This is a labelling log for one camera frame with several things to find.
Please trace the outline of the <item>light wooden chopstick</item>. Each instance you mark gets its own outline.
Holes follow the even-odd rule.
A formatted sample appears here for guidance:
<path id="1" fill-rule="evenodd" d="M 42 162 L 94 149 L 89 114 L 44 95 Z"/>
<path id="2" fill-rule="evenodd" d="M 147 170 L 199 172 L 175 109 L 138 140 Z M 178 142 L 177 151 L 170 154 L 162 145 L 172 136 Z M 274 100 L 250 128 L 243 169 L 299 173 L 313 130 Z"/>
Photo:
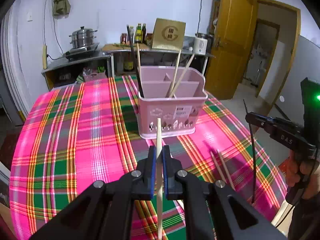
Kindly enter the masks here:
<path id="1" fill-rule="evenodd" d="M 140 63 L 140 49 L 139 49 L 139 43 L 136 43 L 137 47 L 137 65 L 138 65 L 138 73 L 139 78 L 141 79 L 141 63 Z"/>
<path id="2" fill-rule="evenodd" d="M 179 206 L 181 207 L 182 210 L 184 210 L 184 203 L 182 200 L 177 200 Z"/>
<path id="3" fill-rule="evenodd" d="M 172 91 L 174 89 L 177 70 L 178 70 L 179 62 L 180 62 L 180 57 L 181 57 L 181 50 L 179 50 L 179 52 L 178 52 L 178 56 L 177 56 L 177 60 L 176 60 L 176 64 L 175 64 L 175 70 L 174 70 L 172 82 L 171 82 L 170 89 L 169 89 L 168 96 L 167 96 L 168 98 L 172 97 L 171 93 L 172 93 Z"/>
<path id="4" fill-rule="evenodd" d="M 213 162 L 214 162 L 214 164 L 215 164 L 215 167 L 216 167 L 216 169 L 218 170 L 218 173 L 219 173 L 219 175 L 220 175 L 220 177 L 221 177 L 221 180 L 223 180 L 223 181 L 226 183 L 226 182 L 227 182 L 227 179 L 225 178 L 225 175 L 223 174 L 223 171 L 221 170 L 221 167 L 220 167 L 220 165 L 219 165 L 218 162 L 217 162 L 217 159 L 216 159 L 216 157 L 215 157 L 214 152 L 211 151 L 210 154 L 211 154 L 211 156 L 212 156 L 212 159 L 213 159 Z"/>
<path id="5" fill-rule="evenodd" d="M 221 160 L 221 163 L 222 163 L 222 165 L 223 165 L 223 168 L 225 169 L 225 173 L 226 173 L 226 175 L 227 175 L 227 178 L 228 178 L 228 180 L 229 180 L 229 183 L 230 183 L 232 189 L 235 191 L 235 186 L 234 186 L 233 181 L 232 181 L 232 179 L 231 179 L 231 175 L 229 174 L 229 171 L 228 171 L 228 168 L 227 168 L 227 166 L 226 166 L 226 163 L 225 163 L 225 161 L 224 161 L 224 159 L 223 159 L 223 157 L 222 157 L 222 154 L 221 154 L 219 151 L 218 151 L 217 153 L 218 153 L 218 155 L 219 155 L 219 158 L 220 158 L 220 160 Z"/>
<path id="6" fill-rule="evenodd" d="M 173 97 L 173 95 L 175 94 L 176 90 L 178 89 L 178 87 L 179 87 L 182 79 L 184 78 L 184 75 L 186 74 L 187 70 L 189 69 L 189 67 L 190 67 L 190 65 L 191 65 L 194 57 L 195 57 L 195 54 L 193 54 L 193 55 L 190 57 L 189 61 L 187 62 L 186 67 L 184 68 L 182 74 L 180 75 L 180 77 L 179 77 L 179 79 L 178 79 L 178 81 L 177 81 L 176 83 L 174 83 L 174 81 L 176 80 L 176 77 L 175 77 L 176 75 L 174 75 L 174 79 L 173 79 L 173 81 L 172 81 L 172 84 L 174 85 L 174 87 L 173 87 L 173 88 L 171 89 L 171 91 L 170 91 L 170 94 L 169 94 L 169 97 L 170 97 L 170 98 Z"/>
<path id="7" fill-rule="evenodd" d="M 157 235 L 158 239 L 162 239 L 162 204 L 163 204 L 163 178 L 162 178 L 162 126 L 161 119 L 157 119 L 157 138 L 156 138 L 156 182 L 157 182 L 157 220 L 158 220 L 158 229 Z"/>

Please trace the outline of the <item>metal kitchen shelf rack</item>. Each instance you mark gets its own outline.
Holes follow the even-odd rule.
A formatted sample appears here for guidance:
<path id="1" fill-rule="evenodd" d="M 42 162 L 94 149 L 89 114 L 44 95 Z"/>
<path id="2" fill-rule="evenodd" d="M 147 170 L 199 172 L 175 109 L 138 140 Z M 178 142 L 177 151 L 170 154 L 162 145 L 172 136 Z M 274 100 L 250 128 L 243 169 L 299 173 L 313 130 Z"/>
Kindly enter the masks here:
<path id="1" fill-rule="evenodd" d="M 110 55 L 111 57 L 111 73 L 112 76 L 120 76 L 124 74 L 132 74 L 134 72 L 125 72 L 124 71 L 124 57 L 131 53 L 131 51 L 102 51 L 103 53 Z M 180 65 L 185 66 L 189 57 L 193 52 L 188 49 L 181 50 Z M 140 58 L 142 60 L 142 65 L 146 66 L 174 66 L 177 60 L 178 51 L 175 50 L 163 50 L 163 49 L 150 49 L 150 50 L 140 50 Z M 195 54 L 194 59 L 200 60 L 200 66 L 195 67 L 202 74 L 204 74 L 208 60 L 214 57 L 210 53 L 205 55 Z"/>

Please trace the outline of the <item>pink plaid tablecloth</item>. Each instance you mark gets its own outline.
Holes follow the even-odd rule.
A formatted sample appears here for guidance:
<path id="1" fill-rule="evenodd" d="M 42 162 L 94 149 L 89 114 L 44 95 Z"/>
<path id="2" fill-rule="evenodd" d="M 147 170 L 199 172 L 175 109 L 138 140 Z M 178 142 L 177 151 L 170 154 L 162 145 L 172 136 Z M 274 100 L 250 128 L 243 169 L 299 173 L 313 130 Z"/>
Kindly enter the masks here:
<path id="1" fill-rule="evenodd" d="M 139 136 L 137 80 L 121 76 L 72 85 L 38 97 L 17 142 L 9 185 L 12 223 L 28 239 L 96 180 L 118 180 L 135 169 L 155 142 Z M 248 129 L 209 96 L 190 135 L 163 144 L 199 179 L 220 179 L 211 151 L 236 191 L 268 220 L 286 195 L 279 168 L 251 143 Z"/>

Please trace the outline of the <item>pink plastic utensil caddy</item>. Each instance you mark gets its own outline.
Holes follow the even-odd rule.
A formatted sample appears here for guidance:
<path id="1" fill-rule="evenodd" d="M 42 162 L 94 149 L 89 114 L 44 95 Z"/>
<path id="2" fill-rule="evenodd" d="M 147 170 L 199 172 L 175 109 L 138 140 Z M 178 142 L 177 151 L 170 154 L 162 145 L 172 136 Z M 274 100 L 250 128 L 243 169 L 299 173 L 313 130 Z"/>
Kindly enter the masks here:
<path id="1" fill-rule="evenodd" d="M 162 137 L 176 137 L 195 132 L 199 113 L 208 99 L 205 78 L 194 68 L 182 77 L 172 97 L 169 96 L 175 67 L 143 66 L 142 90 L 138 94 L 138 131 L 143 139 L 155 139 L 157 119 L 161 119 Z"/>

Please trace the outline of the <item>yellow wooden door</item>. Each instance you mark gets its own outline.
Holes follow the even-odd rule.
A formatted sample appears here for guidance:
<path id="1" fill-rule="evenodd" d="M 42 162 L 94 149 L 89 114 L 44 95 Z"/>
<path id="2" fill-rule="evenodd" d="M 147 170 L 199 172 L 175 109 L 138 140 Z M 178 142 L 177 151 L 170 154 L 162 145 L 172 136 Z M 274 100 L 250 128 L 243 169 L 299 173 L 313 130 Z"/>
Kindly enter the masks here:
<path id="1" fill-rule="evenodd" d="M 205 90 L 219 100 L 231 99 L 247 67 L 257 20 L 257 0 L 220 0 L 213 57 Z"/>

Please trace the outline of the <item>white electric kettle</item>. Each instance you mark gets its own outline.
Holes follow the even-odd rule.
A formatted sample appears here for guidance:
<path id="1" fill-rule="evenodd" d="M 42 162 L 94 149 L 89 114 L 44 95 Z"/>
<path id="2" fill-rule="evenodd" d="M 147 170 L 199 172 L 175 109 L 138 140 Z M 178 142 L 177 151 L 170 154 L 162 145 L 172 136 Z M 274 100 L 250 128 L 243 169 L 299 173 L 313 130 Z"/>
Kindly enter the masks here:
<path id="1" fill-rule="evenodd" d="M 207 52 L 208 40 L 212 38 L 213 36 L 210 34 L 196 33 L 193 46 L 193 53 L 205 55 Z"/>

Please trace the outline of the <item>small pink basket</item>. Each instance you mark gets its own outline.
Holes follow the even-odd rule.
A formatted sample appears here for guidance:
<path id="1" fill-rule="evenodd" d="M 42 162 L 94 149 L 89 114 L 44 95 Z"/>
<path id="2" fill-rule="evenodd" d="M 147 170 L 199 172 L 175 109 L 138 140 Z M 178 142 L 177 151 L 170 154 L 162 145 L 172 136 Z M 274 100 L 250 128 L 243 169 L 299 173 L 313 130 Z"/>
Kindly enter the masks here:
<path id="1" fill-rule="evenodd" d="M 105 72 L 98 72 L 95 69 L 84 69 L 82 76 L 85 82 L 95 81 L 106 78 Z"/>

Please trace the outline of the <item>yellow oil jug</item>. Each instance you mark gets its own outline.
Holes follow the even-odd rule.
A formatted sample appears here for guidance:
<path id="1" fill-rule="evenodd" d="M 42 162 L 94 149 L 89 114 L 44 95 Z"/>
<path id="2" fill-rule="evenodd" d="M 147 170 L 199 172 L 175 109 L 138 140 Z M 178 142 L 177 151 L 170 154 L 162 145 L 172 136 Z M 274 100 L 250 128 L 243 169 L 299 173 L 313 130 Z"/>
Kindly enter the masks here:
<path id="1" fill-rule="evenodd" d="M 133 66 L 133 61 L 131 59 L 131 56 L 130 54 L 127 54 L 125 57 L 124 57 L 124 71 L 125 72 L 131 72 L 133 71 L 134 69 L 134 66 Z"/>

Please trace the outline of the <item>gold paper gift bag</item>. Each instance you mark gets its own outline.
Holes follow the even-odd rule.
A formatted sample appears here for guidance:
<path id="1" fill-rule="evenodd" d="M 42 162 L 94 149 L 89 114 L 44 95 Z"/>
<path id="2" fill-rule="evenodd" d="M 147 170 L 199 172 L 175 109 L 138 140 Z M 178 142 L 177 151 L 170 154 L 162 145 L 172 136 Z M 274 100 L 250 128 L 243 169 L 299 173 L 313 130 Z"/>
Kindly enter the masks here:
<path id="1" fill-rule="evenodd" d="M 152 49 L 179 51 L 183 47 L 185 22 L 157 18 L 153 29 Z"/>

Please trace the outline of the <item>low metal stove cabinet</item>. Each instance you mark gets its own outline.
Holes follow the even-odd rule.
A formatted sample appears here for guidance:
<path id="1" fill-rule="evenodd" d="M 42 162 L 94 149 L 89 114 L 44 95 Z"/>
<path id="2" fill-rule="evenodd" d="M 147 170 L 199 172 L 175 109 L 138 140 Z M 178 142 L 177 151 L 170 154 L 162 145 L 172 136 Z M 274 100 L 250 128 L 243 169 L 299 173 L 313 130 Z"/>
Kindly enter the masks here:
<path id="1" fill-rule="evenodd" d="M 43 69 L 41 74 L 45 78 L 49 91 L 64 85 L 74 84 L 79 75 L 82 75 L 84 68 L 97 69 L 105 67 L 105 74 L 111 77 L 110 55 L 98 53 L 96 56 L 68 61 L 59 59 L 50 63 L 47 69 Z"/>

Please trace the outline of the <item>wooden cutting board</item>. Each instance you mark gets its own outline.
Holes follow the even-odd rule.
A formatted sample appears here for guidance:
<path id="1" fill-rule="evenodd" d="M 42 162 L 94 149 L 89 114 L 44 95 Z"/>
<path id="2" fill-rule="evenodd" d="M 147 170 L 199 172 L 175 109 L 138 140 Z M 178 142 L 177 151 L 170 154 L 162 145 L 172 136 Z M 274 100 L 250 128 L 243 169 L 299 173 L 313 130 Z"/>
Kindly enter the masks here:
<path id="1" fill-rule="evenodd" d="M 146 44 L 140 44 L 139 45 L 140 50 L 150 50 L 151 48 L 147 46 Z M 112 44 L 105 44 L 102 49 L 102 51 L 130 51 L 131 47 L 130 45 L 124 45 L 119 43 L 112 43 Z"/>

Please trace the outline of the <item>black induction cooker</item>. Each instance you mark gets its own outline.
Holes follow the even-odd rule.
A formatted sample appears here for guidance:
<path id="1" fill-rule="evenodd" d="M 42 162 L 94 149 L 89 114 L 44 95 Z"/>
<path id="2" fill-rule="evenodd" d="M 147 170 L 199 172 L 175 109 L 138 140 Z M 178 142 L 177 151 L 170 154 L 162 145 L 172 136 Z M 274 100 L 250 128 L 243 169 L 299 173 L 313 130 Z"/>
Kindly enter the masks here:
<path id="1" fill-rule="evenodd" d="M 89 57 L 95 53 L 98 46 L 99 46 L 99 43 L 94 43 L 89 46 L 71 49 L 71 50 L 65 52 L 63 57 L 65 57 L 69 61 L 74 60 L 74 59 Z"/>

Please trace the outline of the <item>green oil bottle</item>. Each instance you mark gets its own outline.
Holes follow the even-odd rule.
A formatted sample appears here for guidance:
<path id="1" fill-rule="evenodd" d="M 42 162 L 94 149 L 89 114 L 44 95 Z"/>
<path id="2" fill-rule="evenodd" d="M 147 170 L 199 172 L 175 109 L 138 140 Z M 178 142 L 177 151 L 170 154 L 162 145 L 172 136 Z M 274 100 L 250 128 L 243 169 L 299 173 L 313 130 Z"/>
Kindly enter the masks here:
<path id="1" fill-rule="evenodd" d="M 142 26 L 139 23 L 136 27 L 136 33 L 135 33 L 135 43 L 141 43 L 142 42 Z"/>

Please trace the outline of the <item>red lidded jar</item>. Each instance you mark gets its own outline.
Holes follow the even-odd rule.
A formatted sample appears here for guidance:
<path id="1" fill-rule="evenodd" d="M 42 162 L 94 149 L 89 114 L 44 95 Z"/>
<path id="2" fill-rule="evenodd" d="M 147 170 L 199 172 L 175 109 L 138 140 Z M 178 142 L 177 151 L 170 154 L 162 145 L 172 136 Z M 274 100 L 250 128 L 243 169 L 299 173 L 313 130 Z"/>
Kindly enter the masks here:
<path id="1" fill-rule="evenodd" d="M 120 42 L 121 42 L 121 44 L 127 43 L 127 34 L 126 33 L 122 33 Z"/>

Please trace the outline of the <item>dark soy sauce bottle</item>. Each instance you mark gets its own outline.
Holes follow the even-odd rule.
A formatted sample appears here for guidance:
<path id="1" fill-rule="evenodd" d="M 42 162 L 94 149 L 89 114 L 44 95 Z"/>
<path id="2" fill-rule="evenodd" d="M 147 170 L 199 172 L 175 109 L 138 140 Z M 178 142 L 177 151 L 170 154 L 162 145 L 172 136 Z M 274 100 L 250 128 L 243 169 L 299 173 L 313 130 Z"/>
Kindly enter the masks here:
<path id="1" fill-rule="evenodd" d="M 142 43 L 146 44 L 146 24 L 145 23 L 142 26 Z"/>

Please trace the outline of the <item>stainless steel steamer pot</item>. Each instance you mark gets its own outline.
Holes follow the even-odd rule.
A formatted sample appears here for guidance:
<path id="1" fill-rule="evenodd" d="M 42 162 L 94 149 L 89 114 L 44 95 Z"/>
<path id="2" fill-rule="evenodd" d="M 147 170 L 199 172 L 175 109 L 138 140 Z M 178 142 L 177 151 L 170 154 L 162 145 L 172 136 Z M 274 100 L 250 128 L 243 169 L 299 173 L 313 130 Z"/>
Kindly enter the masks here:
<path id="1" fill-rule="evenodd" d="M 94 43 L 95 33 L 97 30 L 92 28 L 85 28 L 81 26 L 79 30 L 76 30 L 70 35 L 71 44 L 73 49 L 78 49 L 86 46 L 90 46 Z"/>

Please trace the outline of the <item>yellow power strip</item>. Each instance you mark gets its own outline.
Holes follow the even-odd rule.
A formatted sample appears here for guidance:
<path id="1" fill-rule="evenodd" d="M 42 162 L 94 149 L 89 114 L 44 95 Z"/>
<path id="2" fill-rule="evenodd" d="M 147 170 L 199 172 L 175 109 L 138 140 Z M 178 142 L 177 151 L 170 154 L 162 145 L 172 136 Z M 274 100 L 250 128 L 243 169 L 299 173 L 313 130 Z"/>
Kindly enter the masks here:
<path id="1" fill-rule="evenodd" d="M 47 69 L 47 45 L 43 46 L 43 50 L 42 50 L 42 65 L 43 65 L 43 69 Z"/>

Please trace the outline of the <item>white wall switch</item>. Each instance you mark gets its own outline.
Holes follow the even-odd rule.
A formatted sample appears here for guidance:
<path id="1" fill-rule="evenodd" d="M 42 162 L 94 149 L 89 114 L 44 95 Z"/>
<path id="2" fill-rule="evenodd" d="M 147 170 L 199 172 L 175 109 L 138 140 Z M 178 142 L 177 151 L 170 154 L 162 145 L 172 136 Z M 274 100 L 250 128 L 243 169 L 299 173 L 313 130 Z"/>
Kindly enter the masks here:
<path id="1" fill-rule="evenodd" d="M 32 12 L 29 11 L 29 12 L 27 13 L 27 21 L 28 21 L 28 22 L 31 22 L 32 20 L 33 20 Z"/>

